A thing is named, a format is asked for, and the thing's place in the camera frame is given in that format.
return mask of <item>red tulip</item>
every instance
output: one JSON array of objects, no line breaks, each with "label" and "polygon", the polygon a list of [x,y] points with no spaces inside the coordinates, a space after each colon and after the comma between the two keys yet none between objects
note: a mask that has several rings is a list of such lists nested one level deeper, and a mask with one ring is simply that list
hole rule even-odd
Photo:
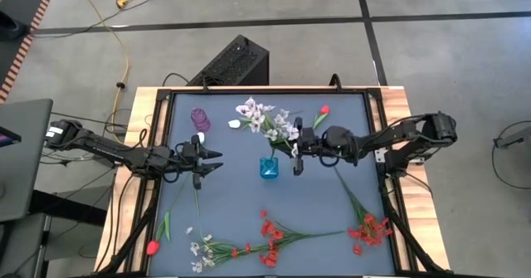
[{"label": "red tulip", "polygon": [[330,107],[327,106],[327,105],[324,105],[323,107],[321,107],[321,114],[328,114],[330,112]]},{"label": "red tulip", "polygon": [[158,241],[152,240],[148,244],[148,249],[146,250],[146,254],[149,256],[155,255],[155,253],[158,252],[158,249],[160,248],[160,243]]},{"label": "red tulip", "polygon": [[362,255],[362,251],[363,250],[362,250],[362,247],[360,245],[358,245],[358,244],[354,245],[353,252],[354,252],[355,255],[361,256]]}]

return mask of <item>blue glass vase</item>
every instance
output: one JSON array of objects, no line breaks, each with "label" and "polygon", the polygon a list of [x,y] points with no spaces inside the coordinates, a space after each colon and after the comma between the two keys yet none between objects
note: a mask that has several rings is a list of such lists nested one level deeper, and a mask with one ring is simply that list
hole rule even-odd
[{"label": "blue glass vase", "polygon": [[260,158],[260,176],[263,179],[273,179],[279,176],[279,159]]}]

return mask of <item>concrete floor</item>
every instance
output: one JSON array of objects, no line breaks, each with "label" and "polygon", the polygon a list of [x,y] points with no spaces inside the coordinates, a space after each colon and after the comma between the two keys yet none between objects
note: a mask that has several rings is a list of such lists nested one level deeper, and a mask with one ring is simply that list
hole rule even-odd
[{"label": "concrete floor", "polygon": [[[94,1],[104,15],[115,10],[114,0]],[[373,16],[531,11],[531,0],[367,2]],[[329,16],[361,16],[358,0],[154,0],[110,23]],[[85,0],[52,0],[41,27],[83,27],[96,21]],[[451,268],[463,274],[529,276],[531,195],[495,178],[490,149],[503,127],[531,119],[531,18],[375,23],[374,30],[388,83],[406,87],[412,112],[442,110],[457,120],[459,141],[426,164]],[[272,85],[323,85],[334,72],[345,85],[378,84],[362,23],[125,32],[119,35],[132,67],[120,108],[130,108],[137,86],[160,85],[171,71],[195,76],[237,34],[270,50]],[[108,33],[37,39],[8,101],[50,97],[54,111],[105,119],[123,68],[119,45]],[[128,118],[126,112],[118,120]],[[499,171],[512,183],[531,185],[528,156],[519,145],[498,152]],[[104,171],[94,162],[43,165],[36,188],[74,190]],[[110,179],[95,186],[108,185]],[[71,233],[76,250],[85,245],[75,241],[79,233]],[[52,263],[50,276],[86,274],[91,262]]]}]

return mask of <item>wooden table edge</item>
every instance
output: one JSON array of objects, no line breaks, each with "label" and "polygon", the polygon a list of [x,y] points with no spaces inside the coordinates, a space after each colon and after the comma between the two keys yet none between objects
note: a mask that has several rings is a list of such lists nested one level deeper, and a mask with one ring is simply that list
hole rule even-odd
[{"label": "wooden table edge", "polygon": [[[335,89],[335,86],[304,86],[304,85],[287,85],[287,86],[213,86],[209,87],[211,90],[252,90],[261,88],[263,90],[296,90],[296,89]],[[382,92],[382,99],[384,104],[384,110],[387,117],[387,122],[391,123],[396,119],[411,115],[409,105],[407,103],[406,92],[403,86],[344,86],[345,89],[375,89],[378,88]],[[125,143],[133,145],[139,140],[139,132],[142,129],[149,131],[152,123],[153,110],[155,107],[156,95],[158,90],[201,90],[200,86],[167,86],[167,87],[139,87],[134,97],[133,108],[131,110],[131,116],[129,118],[129,126],[127,134],[125,135]],[[373,110],[374,116],[378,116],[378,113]],[[161,115],[159,121],[159,128],[162,128],[164,117]],[[377,128],[379,128],[378,117],[374,117]],[[162,138],[162,129],[158,129],[156,139]],[[415,175],[419,179],[427,183],[426,172],[422,166],[410,166],[408,172]],[[114,184],[114,225],[116,227],[116,213],[119,195],[124,189],[126,180],[129,178],[130,171],[121,167],[116,173],[116,179]],[[410,229],[415,238],[422,245],[424,250],[431,256],[433,261],[443,268],[449,268],[448,260],[446,256],[446,250],[442,241],[441,230],[437,221],[435,206],[430,194],[420,184],[415,183],[411,179],[402,178],[401,182],[402,191],[404,194],[404,203],[406,204],[406,211]],[[139,179],[134,178],[125,190],[124,199],[120,207],[120,229],[117,237],[117,250],[121,247],[125,239],[129,236],[132,220],[134,215],[134,209],[137,202],[137,196],[139,194]],[[144,208],[149,200],[150,193],[146,194],[146,200],[144,201]],[[429,226],[428,232],[423,227]],[[102,262],[102,267],[108,264],[110,256],[112,255],[114,234],[110,236],[110,212],[107,212],[107,218],[103,234],[100,240],[100,248],[95,263],[95,270],[100,263],[102,256],[105,253],[107,242],[110,238],[111,244],[109,251]],[[408,269],[407,255],[405,251],[404,242],[402,236],[397,234],[397,240],[399,245],[399,256],[403,269]],[[134,249],[134,262],[133,271],[139,269],[141,255],[144,250],[144,234],[139,237],[136,247]]]}]

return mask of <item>white flower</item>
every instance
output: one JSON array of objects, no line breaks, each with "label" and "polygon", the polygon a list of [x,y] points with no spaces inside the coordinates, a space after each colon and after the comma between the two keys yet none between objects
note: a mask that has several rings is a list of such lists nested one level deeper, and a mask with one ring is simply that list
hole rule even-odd
[{"label": "white flower", "polygon": [[245,105],[249,107],[251,110],[256,109],[256,102],[252,99],[252,96],[249,96],[249,100],[246,101]]},{"label": "white flower", "polygon": [[246,105],[239,105],[236,107],[236,112],[238,112],[239,114],[245,116],[245,117],[252,117],[252,115],[254,114],[254,110],[252,110],[250,107],[246,106]]},{"label": "white flower", "polygon": [[201,250],[201,247],[199,246],[199,244],[192,242],[190,251],[193,252],[193,255],[197,256],[197,252],[200,250]]},{"label": "white flower", "polygon": [[271,139],[271,141],[276,141],[276,136],[279,134],[279,132],[276,129],[270,129],[267,132],[265,132],[264,136],[268,139]]},{"label": "white flower", "polygon": [[274,108],[275,107],[272,105],[267,105],[267,106],[264,106],[264,109],[262,109],[262,111],[268,112],[268,111],[272,111]]},{"label": "white flower", "polygon": [[216,265],[213,260],[211,260],[209,258],[206,258],[205,256],[202,257],[202,263],[205,266],[215,266]]},{"label": "white flower", "polygon": [[293,144],[293,149],[291,150],[291,156],[297,159],[298,154],[299,154],[299,149],[297,149],[297,144]]},{"label": "white flower", "polygon": [[199,262],[192,262],[192,271],[201,273],[202,272],[202,263]]},{"label": "white flower", "polygon": [[280,116],[282,116],[282,118],[286,119],[286,118],[288,118],[288,116],[290,116],[290,112],[288,110],[280,109]]},{"label": "white flower", "polygon": [[284,125],[285,124],[285,118],[282,117],[282,115],[276,115],[275,116],[275,119],[273,119],[275,121],[275,124],[277,125]]},{"label": "white flower", "polygon": [[253,133],[260,132],[260,124],[250,123],[249,126],[251,127],[251,132]]}]

